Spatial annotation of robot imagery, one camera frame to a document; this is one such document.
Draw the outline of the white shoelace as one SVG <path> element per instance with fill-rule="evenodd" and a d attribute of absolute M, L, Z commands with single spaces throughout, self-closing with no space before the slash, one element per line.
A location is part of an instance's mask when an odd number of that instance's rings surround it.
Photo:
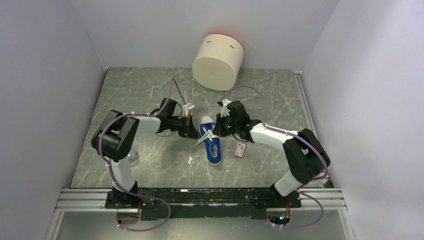
<path fill-rule="evenodd" d="M 196 142 L 195 147 L 198 146 L 200 143 L 205 141 L 206 139 L 210 139 L 212 142 L 215 138 L 220 138 L 218 135 L 214 134 L 212 130 L 207 130 L 205 134 L 203 134 Z"/>

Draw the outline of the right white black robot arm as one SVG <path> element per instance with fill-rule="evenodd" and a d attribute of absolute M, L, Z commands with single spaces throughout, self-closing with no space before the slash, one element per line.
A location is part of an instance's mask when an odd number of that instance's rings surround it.
<path fill-rule="evenodd" d="M 280 129 L 258 119 L 251 119 L 240 101 L 224 99 L 218 102 L 221 112 L 216 115 L 213 134 L 233 136 L 242 142 L 267 145 L 285 153 L 289 166 L 278 181 L 271 185 L 270 202 L 282 207 L 293 191 L 328 173 L 330 158 L 312 130 Z"/>

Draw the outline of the cream cylindrical container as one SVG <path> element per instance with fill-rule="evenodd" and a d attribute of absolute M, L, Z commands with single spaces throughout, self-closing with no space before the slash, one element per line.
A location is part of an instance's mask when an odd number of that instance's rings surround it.
<path fill-rule="evenodd" d="M 193 77 L 205 88 L 227 91 L 235 85 L 243 59 L 243 47 L 235 37 L 208 34 L 193 61 Z"/>

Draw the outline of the small red white box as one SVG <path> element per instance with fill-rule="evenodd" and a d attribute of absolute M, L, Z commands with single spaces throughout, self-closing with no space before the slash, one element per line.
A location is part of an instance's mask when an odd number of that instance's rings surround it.
<path fill-rule="evenodd" d="M 234 156 L 238 158 L 242 158 L 244 156 L 245 149 L 246 149 L 246 144 L 242 142 L 238 142 L 236 145 Z"/>

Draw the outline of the aluminium frame rail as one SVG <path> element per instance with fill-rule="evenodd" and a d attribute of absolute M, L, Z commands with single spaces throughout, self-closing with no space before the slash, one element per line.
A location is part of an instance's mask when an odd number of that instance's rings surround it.
<path fill-rule="evenodd" d="M 315 134 L 315 127 L 310 115 L 307 116 L 308 129 Z M 325 179 L 326 175 L 318 175 L 318 179 Z M 62 222 L 62 217 L 66 212 L 111 212 L 116 214 L 117 227 L 123 229 L 122 221 L 134 217 L 136 220 L 141 220 L 141 210 L 132 209 L 106 209 L 105 202 L 107 193 L 111 190 L 107 189 L 83 189 L 71 188 L 63 189 L 59 195 L 56 204 L 55 221 L 52 224 L 48 233 L 48 239 L 54 240 L 57 237 L 59 227 Z M 299 193 L 301 207 L 293 208 L 269 208 L 267 209 L 268 223 L 274 226 L 288 229 L 291 212 L 293 210 L 318 210 L 324 214 L 326 210 L 337 211 L 345 238 L 353 240 L 355 238 L 353 228 L 348 216 L 347 206 L 342 195 L 342 191 L 334 187 L 324 188 L 307 188 L 304 185 L 295 192 Z M 162 224 L 172 218 L 166 217 L 159 219 Z"/>

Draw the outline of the blue canvas sneaker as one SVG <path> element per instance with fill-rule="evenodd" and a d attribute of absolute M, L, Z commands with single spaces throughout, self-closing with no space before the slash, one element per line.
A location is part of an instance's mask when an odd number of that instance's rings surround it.
<path fill-rule="evenodd" d="M 211 116 L 202 116 L 199 120 L 199 130 L 201 136 L 204 135 L 207 130 L 213 131 L 215 124 L 216 122 Z M 220 138 L 214 138 L 213 142 L 210 139 L 206 139 L 202 143 L 204 143 L 205 146 L 208 163 L 211 165 L 219 164 L 222 161 Z"/>

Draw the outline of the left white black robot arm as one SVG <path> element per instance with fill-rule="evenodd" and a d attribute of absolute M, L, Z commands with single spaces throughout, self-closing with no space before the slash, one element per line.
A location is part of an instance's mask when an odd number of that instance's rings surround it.
<path fill-rule="evenodd" d="M 150 113 L 123 113 L 111 110 L 96 130 L 91 146 L 106 162 L 112 177 L 111 196 L 114 205 L 134 207 L 140 197 L 138 184 L 131 172 L 129 153 L 137 133 L 162 133 L 171 131 L 182 138 L 199 138 L 189 110 L 192 102 L 179 104 L 173 99 L 164 98 L 158 108 Z"/>

